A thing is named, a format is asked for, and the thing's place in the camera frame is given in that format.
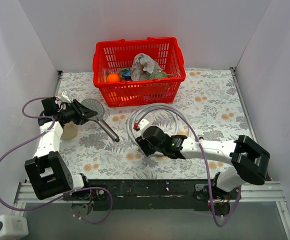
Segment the grey shower head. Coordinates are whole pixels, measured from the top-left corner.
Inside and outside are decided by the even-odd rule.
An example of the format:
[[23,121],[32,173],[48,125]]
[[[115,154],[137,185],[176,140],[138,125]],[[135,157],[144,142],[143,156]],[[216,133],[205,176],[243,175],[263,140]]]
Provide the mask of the grey shower head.
[[81,104],[92,111],[92,113],[88,113],[86,115],[87,119],[97,123],[113,141],[118,143],[120,141],[120,137],[103,119],[103,116],[105,115],[104,106],[98,100],[92,98],[84,99]]

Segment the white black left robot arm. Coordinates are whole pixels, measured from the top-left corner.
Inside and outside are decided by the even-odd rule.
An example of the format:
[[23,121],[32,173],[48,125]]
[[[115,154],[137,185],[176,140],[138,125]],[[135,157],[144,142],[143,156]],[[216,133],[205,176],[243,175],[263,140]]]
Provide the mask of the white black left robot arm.
[[34,156],[24,164],[25,171],[39,200],[74,191],[80,200],[91,196],[91,187],[84,174],[71,174],[59,150],[65,124],[83,125],[97,112],[74,99],[57,103],[57,97],[42,97],[43,111],[38,117],[40,133]]

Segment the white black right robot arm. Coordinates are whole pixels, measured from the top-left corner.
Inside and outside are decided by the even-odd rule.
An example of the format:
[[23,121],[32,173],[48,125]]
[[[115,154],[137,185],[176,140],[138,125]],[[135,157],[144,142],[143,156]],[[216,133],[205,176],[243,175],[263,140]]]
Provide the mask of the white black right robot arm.
[[[173,105],[153,103],[130,115],[117,112],[112,116],[97,100],[84,99],[82,105],[96,115],[79,130],[72,161],[92,179],[197,179],[220,170],[220,181],[211,186],[217,199],[245,183],[232,164],[238,144],[225,141],[214,125],[206,125],[205,137],[199,137],[186,114]],[[150,130],[178,137],[180,156],[174,157],[165,147],[149,143]]]

